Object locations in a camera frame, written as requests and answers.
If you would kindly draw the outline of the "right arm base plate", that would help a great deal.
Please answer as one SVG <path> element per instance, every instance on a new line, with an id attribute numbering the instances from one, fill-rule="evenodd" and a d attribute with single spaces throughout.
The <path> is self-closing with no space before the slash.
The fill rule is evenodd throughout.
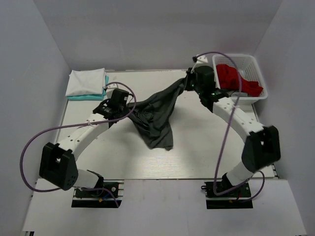
<path id="1" fill-rule="evenodd" d="M 233 190 L 225 195 L 217 196 L 213 192 L 212 181 L 204 182 L 201 190 L 205 193 L 207 209 L 251 209 L 253 208 L 252 197 L 249 184 L 246 183 L 237 190 Z"/>

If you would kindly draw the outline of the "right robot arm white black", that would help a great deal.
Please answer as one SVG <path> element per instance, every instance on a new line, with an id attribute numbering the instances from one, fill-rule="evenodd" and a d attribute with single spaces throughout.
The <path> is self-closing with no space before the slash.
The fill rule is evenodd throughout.
<path id="1" fill-rule="evenodd" d="M 248 182 L 255 173 L 281 158 L 279 132 L 252 120 L 237 106 L 226 92 L 216 87 L 213 69 L 209 66 L 189 68 L 186 75 L 187 91 L 195 91 L 201 104 L 227 123 L 218 162 L 221 162 L 227 135 L 233 129 L 244 142 L 241 161 L 221 181 L 213 182 L 213 194 L 224 196 Z"/>

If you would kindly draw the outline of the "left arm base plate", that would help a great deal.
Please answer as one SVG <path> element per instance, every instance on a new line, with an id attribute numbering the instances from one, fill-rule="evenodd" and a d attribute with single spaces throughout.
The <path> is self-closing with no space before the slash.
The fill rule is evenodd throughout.
<path id="1" fill-rule="evenodd" d="M 107 190 L 86 191 L 75 189 L 72 208 L 118 208 L 124 194 L 123 180 L 107 180 L 103 183 Z"/>

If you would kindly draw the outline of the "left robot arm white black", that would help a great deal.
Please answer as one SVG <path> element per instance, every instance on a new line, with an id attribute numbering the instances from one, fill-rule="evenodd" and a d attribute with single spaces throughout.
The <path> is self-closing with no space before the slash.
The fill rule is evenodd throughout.
<path id="1" fill-rule="evenodd" d="M 115 119 L 129 112 L 128 97 L 127 91 L 114 89 L 111 97 L 93 110 L 84 125 L 56 144 L 47 143 L 42 151 L 39 176 L 65 191 L 72 187 L 100 191 L 104 178 L 95 172 L 78 169 L 76 161 L 93 140 L 115 123 Z"/>

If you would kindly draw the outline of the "dark grey t shirt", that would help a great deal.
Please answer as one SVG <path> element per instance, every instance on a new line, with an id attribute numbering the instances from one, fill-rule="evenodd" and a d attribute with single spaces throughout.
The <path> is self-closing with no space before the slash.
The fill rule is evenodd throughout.
<path id="1" fill-rule="evenodd" d="M 167 151 L 173 148 L 169 118 L 174 111 L 177 97 L 183 93 L 185 87 L 186 79 L 182 78 L 146 100 L 127 106 L 130 109 L 135 106 L 128 117 L 148 148 L 163 148 Z"/>

